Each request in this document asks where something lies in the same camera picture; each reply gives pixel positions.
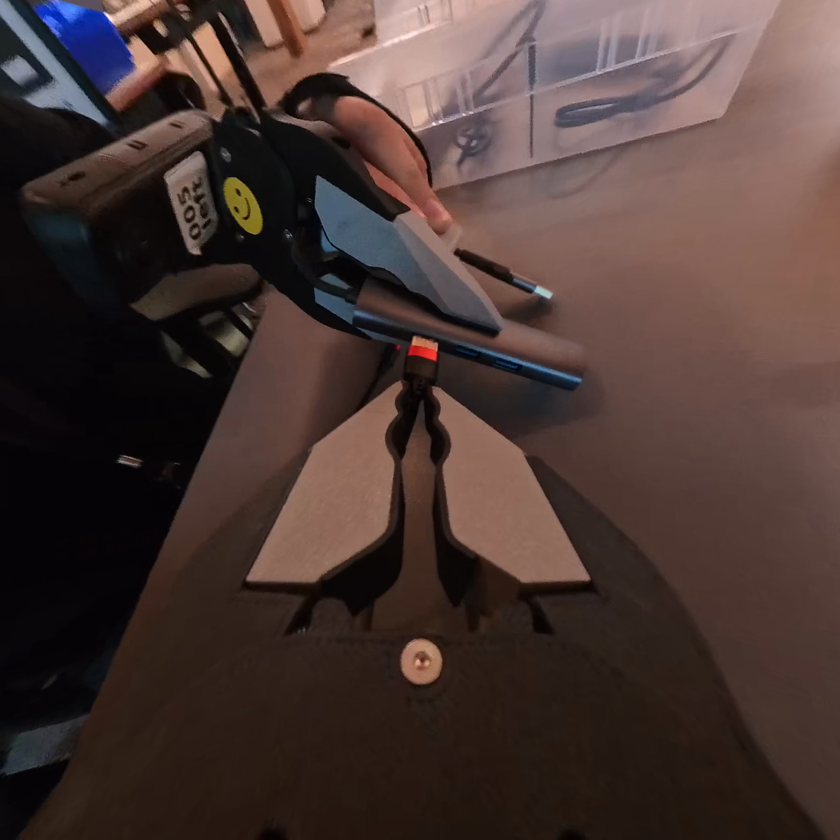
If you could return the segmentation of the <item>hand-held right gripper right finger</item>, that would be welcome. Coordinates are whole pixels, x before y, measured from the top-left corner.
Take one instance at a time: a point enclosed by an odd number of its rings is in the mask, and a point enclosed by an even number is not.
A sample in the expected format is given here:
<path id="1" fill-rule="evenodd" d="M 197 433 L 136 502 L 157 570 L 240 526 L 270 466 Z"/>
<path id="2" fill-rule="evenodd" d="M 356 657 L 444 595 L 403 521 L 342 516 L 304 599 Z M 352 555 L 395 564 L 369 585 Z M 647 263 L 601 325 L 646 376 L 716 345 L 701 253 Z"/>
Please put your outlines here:
<path id="1" fill-rule="evenodd" d="M 437 575 L 453 606 L 495 611 L 592 579 L 525 454 L 441 388 L 428 395 Z"/>

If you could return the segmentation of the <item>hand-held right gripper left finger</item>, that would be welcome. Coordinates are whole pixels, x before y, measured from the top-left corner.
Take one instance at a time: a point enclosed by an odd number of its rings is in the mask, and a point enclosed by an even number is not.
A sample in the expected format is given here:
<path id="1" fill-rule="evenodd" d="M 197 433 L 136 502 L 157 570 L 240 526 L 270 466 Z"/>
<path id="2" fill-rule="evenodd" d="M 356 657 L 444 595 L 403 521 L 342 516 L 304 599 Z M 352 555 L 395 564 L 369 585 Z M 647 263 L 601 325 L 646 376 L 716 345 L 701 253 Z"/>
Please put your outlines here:
<path id="1" fill-rule="evenodd" d="M 358 615 L 402 567 L 403 385 L 318 441 L 245 577 L 256 591 L 325 597 Z"/>

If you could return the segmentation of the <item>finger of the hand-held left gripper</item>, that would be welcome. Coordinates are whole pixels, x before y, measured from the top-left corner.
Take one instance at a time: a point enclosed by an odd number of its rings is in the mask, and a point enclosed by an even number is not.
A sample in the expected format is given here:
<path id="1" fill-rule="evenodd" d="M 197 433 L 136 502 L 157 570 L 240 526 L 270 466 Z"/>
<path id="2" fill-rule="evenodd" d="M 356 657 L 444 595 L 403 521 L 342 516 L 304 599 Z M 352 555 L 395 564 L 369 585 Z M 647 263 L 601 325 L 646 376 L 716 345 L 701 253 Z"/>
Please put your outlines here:
<path id="1" fill-rule="evenodd" d="M 313 317 L 322 325 L 359 339 L 371 339 L 367 332 L 354 326 L 355 305 L 352 302 L 318 287 L 313 290 L 313 300 Z"/>
<path id="2" fill-rule="evenodd" d="M 327 240 L 369 270 L 383 270 L 452 319 L 489 333 L 502 330 L 493 301 L 412 209 L 386 219 L 317 176 L 314 207 Z"/>

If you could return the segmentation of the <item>grey usb hub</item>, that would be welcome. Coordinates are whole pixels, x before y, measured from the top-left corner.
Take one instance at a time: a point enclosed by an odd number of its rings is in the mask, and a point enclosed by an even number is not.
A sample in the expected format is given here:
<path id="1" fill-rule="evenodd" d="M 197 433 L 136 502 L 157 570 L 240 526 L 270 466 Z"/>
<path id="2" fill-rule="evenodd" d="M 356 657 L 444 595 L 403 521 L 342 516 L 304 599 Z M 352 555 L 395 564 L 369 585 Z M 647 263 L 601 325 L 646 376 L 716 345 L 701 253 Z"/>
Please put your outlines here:
<path id="1" fill-rule="evenodd" d="M 424 299 L 378 280 L 364 283 L 352 323 L 398 343 L 431 340 L 439 354 L 565 391 L 576 389 L 585 376 L 584 352 L 576 343 L 507 319 L 492 334 L 448 318 Z"/>

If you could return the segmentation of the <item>clear plastic box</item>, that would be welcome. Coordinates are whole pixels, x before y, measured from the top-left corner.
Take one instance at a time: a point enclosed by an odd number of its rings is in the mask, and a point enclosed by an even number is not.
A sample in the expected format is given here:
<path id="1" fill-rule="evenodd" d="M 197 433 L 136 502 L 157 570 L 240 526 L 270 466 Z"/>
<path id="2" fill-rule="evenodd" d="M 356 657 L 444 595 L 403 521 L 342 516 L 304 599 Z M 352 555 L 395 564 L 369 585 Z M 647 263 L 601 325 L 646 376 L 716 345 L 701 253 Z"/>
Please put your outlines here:
<path id="1" fill-rule="evenodd" d="M 775 1 L 545 1 L 533 158 L 455 183 L 428 138 L 455 76 L 525 3 L 374 2 L 375 44 L 335 61 L 415 132 L 437 189 L 477 182 L 719 119 Z"/>

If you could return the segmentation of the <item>person's left hand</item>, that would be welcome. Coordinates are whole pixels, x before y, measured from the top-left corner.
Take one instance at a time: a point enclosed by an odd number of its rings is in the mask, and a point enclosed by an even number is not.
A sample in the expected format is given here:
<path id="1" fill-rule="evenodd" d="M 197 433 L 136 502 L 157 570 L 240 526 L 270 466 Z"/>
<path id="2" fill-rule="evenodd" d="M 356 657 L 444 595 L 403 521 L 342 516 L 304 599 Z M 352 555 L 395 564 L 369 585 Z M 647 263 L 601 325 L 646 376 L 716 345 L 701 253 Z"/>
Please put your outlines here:
<path id="1" fill-rule="evenodd" d="M 449 231 L 454 220 L 429 184 L 423 156 L 397 121 L 361 98 L 335 99 L 323 113 L 362 155 L 381 189 L 422 215 L 436 234 Z"/>

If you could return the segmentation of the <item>wooden trestle table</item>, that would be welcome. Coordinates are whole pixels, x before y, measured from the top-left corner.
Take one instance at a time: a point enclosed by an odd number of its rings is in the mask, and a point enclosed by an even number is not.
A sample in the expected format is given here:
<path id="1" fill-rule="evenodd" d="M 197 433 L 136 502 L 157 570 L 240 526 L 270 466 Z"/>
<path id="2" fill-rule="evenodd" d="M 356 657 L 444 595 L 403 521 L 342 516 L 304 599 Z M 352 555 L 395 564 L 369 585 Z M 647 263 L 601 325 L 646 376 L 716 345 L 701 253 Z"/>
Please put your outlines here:
<path id="1" fill-rule="evenodd" d="M 127 46 L 154 30 L 160 49 L 143 45 L 135 68 L 107 94 L 118 111 L 126 112 L 165 78 L 190 76 L 208 105 L 243 106 L 257 112 L 265 98 L 252 76 L 245 54 L 222 9 L 223 2 L 123 2 L 107 11 L 109 21 Z"/>

